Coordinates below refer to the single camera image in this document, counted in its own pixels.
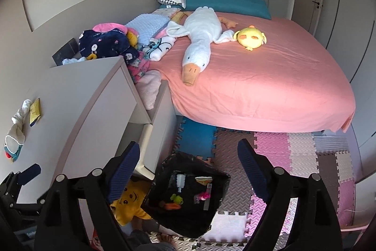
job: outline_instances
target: door handle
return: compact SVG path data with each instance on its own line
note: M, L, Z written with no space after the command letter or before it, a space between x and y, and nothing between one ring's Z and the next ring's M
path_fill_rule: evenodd
M320 8L320 2L312 1L313 3L317 4L317 8Z

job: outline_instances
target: teal pillow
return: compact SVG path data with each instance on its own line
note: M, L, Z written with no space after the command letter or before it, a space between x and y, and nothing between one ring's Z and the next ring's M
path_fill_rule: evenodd
M238 13L241 15L260 17L271 20L271 16L264 0L185 0L187 6L171 5L185 11L194 11L199 7L208 6L216 12Z

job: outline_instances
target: folded clothes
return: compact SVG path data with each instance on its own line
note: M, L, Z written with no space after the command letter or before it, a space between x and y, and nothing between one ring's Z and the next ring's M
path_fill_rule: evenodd
M81 57L80 59L76 59L76 58L65 58L63 60L63 65L69 65L70 63L75 63L75 62L81 62L81 61L86 61L86 57Z
M113 30L114 28L118 28L124 34L130 31L131 33L138 36L138 31L136 31L134 28L126 27L125 25L119 23L100 23L93 27L93 31L97 31L98 33L106 33Z
M172 48L176 38L164 36L159 39L152 38L150 44L142 51L145 53L145 58L152 61L159 61Z
M122 55L127 65L139 56L139 52L130 46L126 34L118 28L104 33L86 30L79 37L79 46L83 57L88 57L90 54L95 54L97 58Z
M142 76L149 69L150 61L144 58L144 53L140 52L139 57L131 64L127 65L133 83L138 83Z
M138 31L138 43L141 45L148 45L150 39L158 34L162 29L164 29L168 22L169 17L153 14L144 13L134 18L131 22L127 23L125 26L132 27Z
M147 71L136 84L136 89L146 110L154 108L159 87L161 85L161 74L157 70Z

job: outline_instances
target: white foam tile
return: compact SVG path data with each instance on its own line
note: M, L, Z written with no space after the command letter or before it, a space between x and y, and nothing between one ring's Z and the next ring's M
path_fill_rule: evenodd
M247 215L229 215L228 212L218 214L213 218L211 229L200 240L212 242L242 242L245 240Z
M340 183L354 178L350 153L336 153Z
M315 153L315 142L312 133L288 133L291 154Z
M291 175L308 178L310 174L318 172L317 156L315 153L309 155L290 155Z
M282 227L281 235L283 232L286 232L290 234L291 228L293 227L294 217L295 217L295 211L296 206L298 205L298 198L291 198L290 204L288 206L285 222Z

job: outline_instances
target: yellow plush toy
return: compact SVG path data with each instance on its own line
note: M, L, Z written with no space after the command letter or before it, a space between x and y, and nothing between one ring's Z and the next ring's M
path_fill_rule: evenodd
M234 34L234 39L237 39L242 46L250 51L266 43L265 34L259 31L253 25L237 31Z
M127 32L127 38L129 40L129 44L133 47L136 46L137 42L138 42L138 38L135 34L133 34L131 31L128 31Z
M141 219L152 219L143 209L141 204L149 191L151 184L146 181L133 182L129 180L121 197L111 204L111 210L117 222L124 226L129 223L134 216Z

